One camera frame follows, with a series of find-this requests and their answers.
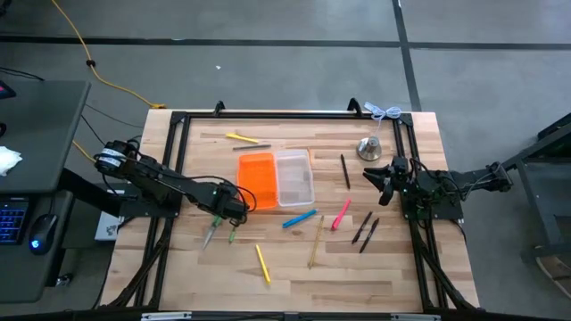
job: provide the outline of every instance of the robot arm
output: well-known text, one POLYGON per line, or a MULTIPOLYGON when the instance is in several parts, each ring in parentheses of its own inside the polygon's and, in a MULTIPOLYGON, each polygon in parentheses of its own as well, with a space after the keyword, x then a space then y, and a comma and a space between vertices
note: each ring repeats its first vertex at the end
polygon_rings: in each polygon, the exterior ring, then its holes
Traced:
POLYGON ((184 195, 200 210, 229 218, 234 226, 247 220, 249 206, 241 201, 244 197, 241 200, 236 198, 237 195, 242 196, 237 186, 220 177, 212 178, 221 179, 222 183, 212 183, 196 181, 199 177, 180 175, 153 157, 141 154, 129 142, 107 143, 96 155, 95 167, 106 176, 128 180, 140 190, 140 201, 159 208, 172 208, 179 204, 180 195, 184 195))
POLYGON ((403 193, 407 202, 413 202, 420 208, 438 204, 454 206, 465 201, 472 191, 507 192, 512 186, 499 162, 465 173, 429 170, 414 159, 410 164, 413 167, 419 165, 424 170, 419 170, 413 177, 414 171, 409 171, 407 159, 402 157, 394 157, 390 165, 380 169, 365 169, 363 176, 382 193, 379 204, 387 205, 396 190, 403 193))

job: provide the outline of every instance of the white tissue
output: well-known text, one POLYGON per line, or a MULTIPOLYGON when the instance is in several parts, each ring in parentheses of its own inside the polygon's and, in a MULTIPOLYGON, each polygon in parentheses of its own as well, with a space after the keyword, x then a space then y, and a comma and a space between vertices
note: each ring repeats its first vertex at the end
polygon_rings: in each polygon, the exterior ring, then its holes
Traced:
POLYGON ((12 169, 22 160, 19 152, 11 151, 4 146, 0 146, 0 175, 6 176, 8 170, 12 169))

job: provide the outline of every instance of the white cable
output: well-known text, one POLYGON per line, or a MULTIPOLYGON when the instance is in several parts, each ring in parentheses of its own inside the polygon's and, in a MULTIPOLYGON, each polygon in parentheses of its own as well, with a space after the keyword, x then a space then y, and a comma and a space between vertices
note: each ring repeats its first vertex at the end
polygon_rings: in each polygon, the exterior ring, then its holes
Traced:
POLYGON ((377 130, 375 131, 375 134, 373 134, 373 136, 377 136, 378 130, 381 128, 381 121, 383 120, 384 117, 388 117, 390 119, 398 119, 402 113, 402 110, 399 107, 391 107, 386 111, 383 111, 379 107, 369 102, 365 102, 365 105, 363 107, 367 108, 373 114, 371 116, 371 119, 378 121, 377 130))

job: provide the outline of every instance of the keyboard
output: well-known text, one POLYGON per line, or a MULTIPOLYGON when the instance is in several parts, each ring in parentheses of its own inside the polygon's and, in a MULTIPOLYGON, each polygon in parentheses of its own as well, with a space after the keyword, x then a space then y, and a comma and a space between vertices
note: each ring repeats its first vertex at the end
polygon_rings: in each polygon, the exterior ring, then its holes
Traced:
POLYGON ((0 199, 0 245, 21 242, 28 208, 26 197, 0 199))

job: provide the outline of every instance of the desk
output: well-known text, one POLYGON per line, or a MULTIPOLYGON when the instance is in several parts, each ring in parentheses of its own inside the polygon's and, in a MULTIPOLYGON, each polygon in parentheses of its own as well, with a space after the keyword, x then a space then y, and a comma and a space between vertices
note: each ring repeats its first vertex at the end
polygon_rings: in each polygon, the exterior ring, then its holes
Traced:
MULTIPOLYGON (((141 152, 159 161, 170 114, 149 111, 143 133, 141 152)), ((421 160, 431 169, 447 169, 436 116, 413 113, 413 120, 421 160)), ((225 134, 237 132, 259 139, 261 144, 272 144, 273 151, 310 148, 316 201, 311 206, 255 211, 237 229, 233 244, 228 244, 231 225, 225 222, 202 251, 212 216, 184 200, 172 231, 160 309, 420 311, 410 232, 401 217, 399 197, 381 207, 377 204, 379 192, 361 175, 363 168, 384 166, 396 154, 392 126, 384 124, 379 131, 380 160, 365 162, 355 152, 356 143, 376 128, 374 121, 352 119, 192 119, 183 174, 217 175, 235 182, 238 156, 252 153, 232 152, 232 147, 244 142, 227 139, 225 134), (340 153, 346 159, 351 191, 345 186, 340 153), (347 198, 352 204, 338 230, 331 232, 329 227, 347 198), (319 209, 318 215, 282 229, 282 222, 313 208, 319 209), (359 254, 360 242, 353 246, 351 239, 370 210, 380 222, 366 251, 359 254), (309 270, 307 262, 320 215, 326 217, 324 230, 314 268, 309 270), (256 243, 268 266, 271 285, 263 279, 256 243)), ((178 141, 174 146, 172 160, 176 159, 178 141)), ((405 148, 409 156, 408 144, 405 148)), ((102 304, 115 299, 139 268, 148 226, 148 218, 136 218, 120 230, 102 304)), ((436 221, 434 230, 443 270, 467 300, 477 305, 461 233, 448 221, 436 221)), ((149 280, 150 288, 153 274, 149 280)), ((435 301, 434 282, 429 285, 435 301)))

